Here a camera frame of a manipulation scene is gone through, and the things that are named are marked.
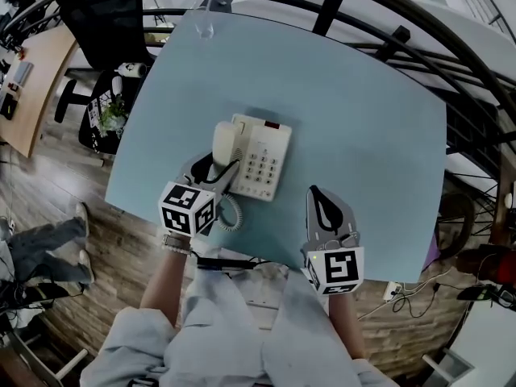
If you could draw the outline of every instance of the shoe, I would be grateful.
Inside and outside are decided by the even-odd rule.
[[[95,282],[95,275],[93,269],[91,268],[91,259],[89,258],[88,252],[86,252],[84,249],[81,249],[81,252],[79,252],[79,264],[87,267],[91,277],[91,281],[89,283],[93,284]]]
[[[88,210],[86,209],[86,205],[84,203],[78,202],[75,205],[75,216],[84,221],[86,236],[89,236]]]
[[[12,219],[10,222],[9,222],[9,232],[10,232],[10,236],[13,236],[15,234],[15,231],[16,231],[16,223],[15,221]]]

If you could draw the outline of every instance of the wooden floor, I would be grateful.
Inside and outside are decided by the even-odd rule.
[[[89,89],[83,88],[83,93],[87,94],[88,90],[91,85]],[[41,142],[93,156],[77,141],[84,107],[69,107],[62,124],[53,122],[53,111],[46,119]],[[2,158],[12,158],[13,162],[11,175],[8,164],[0,167],[0,214],[8,214],[12,204],[12,218],[19,231],[70,218],[79,201],[89,208],[87,250],[97,280],[83,296],[56,302],[43,320],[54,335],[70,346],[77,350],[86,348],[96,355],[117,312],[125,306],[139,305],[145,285],[164,255],[159,245],[160,231],[157,226],[104,202],[112,167],[109,157],[103,168],[94,168],[42,156],[26,159],[16,152],[10,153],[8,146],[0,149]],[[77,262],[77,254],[75,243],[59,250],[60,256],[73,262]],[[434,264],[425,271],[421,281],[449,268],[445,264]],[[471,285],[474,278],[459,274],[453,268],[437,281],[465,287]],[[186,278],[183,290],[189,283],[190,279]],[[356,293],[359,314],[380,305],[384,290],[384,282],[366,281]],[[432,284],[429,284],[411,298],[414,314],[420,314],[428,306],[432,293]],[[397,314],[392,306],[385,306],[365,318],[362,323],[371,362],[391,377],[413,375],[424,368],[422,355],[432,354],[444,346],[463,317],[466,304],[456,300],[457,293],[456,289],[442,286],[422,318],[411,318],[408,306]]]

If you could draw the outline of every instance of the marker cube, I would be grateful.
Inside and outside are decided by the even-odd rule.
[[[308,252],[302,272],[320,295],[351,293],[364,281],[364,247]]]
[[[169,182],[158,202],[163,227],[194,237],[215,220],[215,193]]]

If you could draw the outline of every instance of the telephone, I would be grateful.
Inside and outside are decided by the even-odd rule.
[[[220,122],[213,138],[215,169],[233,160],[239,172],[229,189],[234,194],[271,202],[280,180],[292,129],[263,119],[234,114],[231,122]]]

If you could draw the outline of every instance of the white shirt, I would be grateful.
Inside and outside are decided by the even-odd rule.
[[[352,360],[309,282],[289,271],[270,332],[246,305],[241,285],[198,270],[175,331],[158,310],[121,311],[82,387],[126,387],[153,379],[159,386],[393,387],[367,360]]]

